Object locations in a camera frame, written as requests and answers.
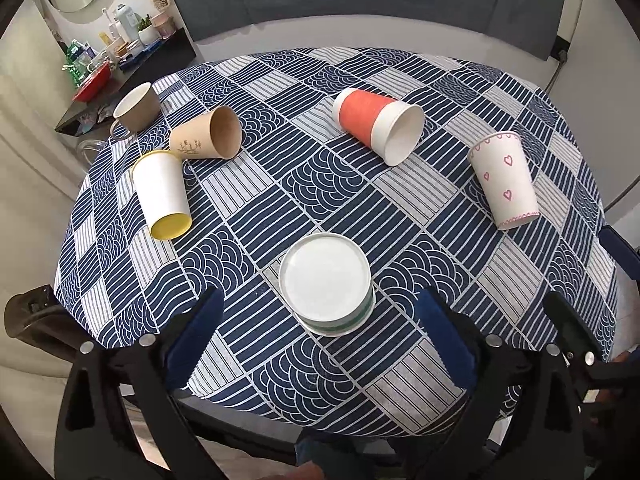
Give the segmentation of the brown ceramic mug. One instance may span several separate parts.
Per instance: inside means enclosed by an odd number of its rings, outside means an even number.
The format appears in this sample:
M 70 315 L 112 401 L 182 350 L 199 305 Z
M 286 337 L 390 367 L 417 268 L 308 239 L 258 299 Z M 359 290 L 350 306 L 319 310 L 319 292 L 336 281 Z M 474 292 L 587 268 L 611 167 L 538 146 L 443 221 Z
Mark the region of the brown ceramic mug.
M 150 82 L 139 84 L 116 105 L 110 136 L 114 136 L 117 126 L 123 126 L 128 131 L 128 136 L 137 134 L 152 125 L 159 114 L 160 98 L 152 84 Z

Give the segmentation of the black side shelf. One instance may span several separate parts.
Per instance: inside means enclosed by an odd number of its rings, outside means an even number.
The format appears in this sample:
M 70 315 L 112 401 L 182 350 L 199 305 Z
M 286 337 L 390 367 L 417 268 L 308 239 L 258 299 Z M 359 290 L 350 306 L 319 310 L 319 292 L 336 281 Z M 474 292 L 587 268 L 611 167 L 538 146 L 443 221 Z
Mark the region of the black side shelf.
M 124 72 L 118 68 L 111 79 L 88 103 L 73 102 L 54 130 L 66 136 L 80 136 L 80 118 L 97 112 L 103 105 L 115 104 L 119 99 L 144 82 L 155 82 L 162 77 L 187 68 L 196 59 L 194 47 L 184 28 L 162 40 L 150 52 L 143 52 Z

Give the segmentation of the brown kraft paper cup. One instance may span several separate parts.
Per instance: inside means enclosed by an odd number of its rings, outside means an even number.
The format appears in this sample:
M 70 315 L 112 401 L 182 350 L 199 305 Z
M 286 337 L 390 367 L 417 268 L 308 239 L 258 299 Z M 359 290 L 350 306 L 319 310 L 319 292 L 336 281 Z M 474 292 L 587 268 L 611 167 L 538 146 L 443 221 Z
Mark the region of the brown kraft paper cup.
M 171 131 L 169 149 L 182 159 L 235 157 L 241 148 L 242 128 L 228 106 L 218 106 Z

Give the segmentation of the small potted plant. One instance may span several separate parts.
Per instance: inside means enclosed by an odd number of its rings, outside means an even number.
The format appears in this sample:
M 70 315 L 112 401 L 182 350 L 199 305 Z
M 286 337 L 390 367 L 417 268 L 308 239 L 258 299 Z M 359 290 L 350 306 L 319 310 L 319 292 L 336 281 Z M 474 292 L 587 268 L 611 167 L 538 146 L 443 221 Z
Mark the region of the small potted plant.
M 137 29 L 139 39 L 145 47 L 154 44 L 154 42 L 157 42 L 157 40 L 160 39 L 160 34 L 152 25 L 149 14 L 146 14 L 144 18 L 140 18 L 140 21 L 138 21 L 137 24 Z

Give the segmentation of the white cup red band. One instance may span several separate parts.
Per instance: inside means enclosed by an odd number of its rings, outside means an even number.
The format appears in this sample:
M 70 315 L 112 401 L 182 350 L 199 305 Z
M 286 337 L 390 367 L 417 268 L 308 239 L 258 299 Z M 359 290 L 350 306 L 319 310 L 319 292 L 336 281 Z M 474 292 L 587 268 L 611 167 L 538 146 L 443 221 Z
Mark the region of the white cup red band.
M 356 88 L 338 94 L 333 116 L 341 129 L 390 167 L 400 165 L 411 155 L 425 126 L 424 111 L 419 105 Z

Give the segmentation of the white cup green band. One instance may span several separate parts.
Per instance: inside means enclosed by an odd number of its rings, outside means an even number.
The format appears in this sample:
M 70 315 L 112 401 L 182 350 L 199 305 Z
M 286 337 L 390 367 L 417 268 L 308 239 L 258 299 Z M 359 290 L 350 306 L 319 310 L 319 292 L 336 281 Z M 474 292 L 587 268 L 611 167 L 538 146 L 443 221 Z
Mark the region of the white cup green band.
M 376 301 L 362 249 L 329 232 L 307 235 L 288 248 L 279 268 L 279 288 L 300 324 L 325 337 L 358 330 Z

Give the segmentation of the white bottle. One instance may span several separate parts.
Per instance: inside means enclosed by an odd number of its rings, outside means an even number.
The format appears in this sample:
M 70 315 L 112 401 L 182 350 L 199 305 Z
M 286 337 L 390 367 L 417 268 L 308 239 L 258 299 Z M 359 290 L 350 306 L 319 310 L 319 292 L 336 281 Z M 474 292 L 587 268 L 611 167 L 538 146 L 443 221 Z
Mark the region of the white bottle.
M 119 24 L 122 25 L 122 29 L 126 32 L 128 40 L 138 40 L 139 19 L 136 12 L 132 10 L 132 7 L 128 6 L 126 3 L 119 3 L 115 8 L 115 16 L 117 21 L 119 21 Z

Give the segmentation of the red tray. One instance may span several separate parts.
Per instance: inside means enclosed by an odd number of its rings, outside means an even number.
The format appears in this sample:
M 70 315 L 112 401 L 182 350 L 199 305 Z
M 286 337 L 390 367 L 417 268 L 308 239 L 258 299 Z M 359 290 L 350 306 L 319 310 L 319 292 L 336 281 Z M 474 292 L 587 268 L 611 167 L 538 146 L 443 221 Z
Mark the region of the red tray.
M 80 85 L 73 96 L 75 102 L 88 103 L 106 86 L 111 79 L 111 65 L 102 63 Z

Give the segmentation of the white cup yellow interior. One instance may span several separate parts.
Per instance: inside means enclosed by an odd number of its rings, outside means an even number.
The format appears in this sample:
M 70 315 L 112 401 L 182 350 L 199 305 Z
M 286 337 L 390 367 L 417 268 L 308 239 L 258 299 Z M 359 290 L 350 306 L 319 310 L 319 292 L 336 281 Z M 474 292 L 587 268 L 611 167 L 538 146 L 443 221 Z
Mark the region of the white cup yellow interior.
M 167 150 L 144 154 L 134 164 L 132 180 L 152 237 L 173 240 L 190 229 L 192 216 L 177 155 Z

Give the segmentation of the white cup pink hearts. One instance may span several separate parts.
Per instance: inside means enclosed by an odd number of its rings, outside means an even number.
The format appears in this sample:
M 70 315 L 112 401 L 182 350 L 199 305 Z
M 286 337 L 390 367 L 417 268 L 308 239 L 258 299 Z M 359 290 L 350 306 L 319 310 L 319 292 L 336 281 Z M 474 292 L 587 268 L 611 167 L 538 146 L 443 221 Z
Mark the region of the white cup pink hearts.
M 515 229 L 540 216 L 522 140 L 516 132 L 486 136 L 470 148 L 468 159 L 498 230 Z

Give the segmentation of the blue patterned tablecloth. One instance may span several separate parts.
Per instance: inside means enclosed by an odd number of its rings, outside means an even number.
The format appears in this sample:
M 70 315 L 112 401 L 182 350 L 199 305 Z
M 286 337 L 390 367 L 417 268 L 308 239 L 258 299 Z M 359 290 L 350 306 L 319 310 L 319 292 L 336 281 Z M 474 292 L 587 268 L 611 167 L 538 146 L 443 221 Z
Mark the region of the blue patterned tablecloth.
M 224 318 L 186 390 L 358 437 L 436 434 L 465 392 L 414 306 L 434 288 L 540 350 L 558 292 L 609 356 L 615 264 L 592 173 L 536 84 L 384 48 L 280 50 L 152 83 L 70 214 L 53 290 L 103 347 L 158 333 L 208 288 Z

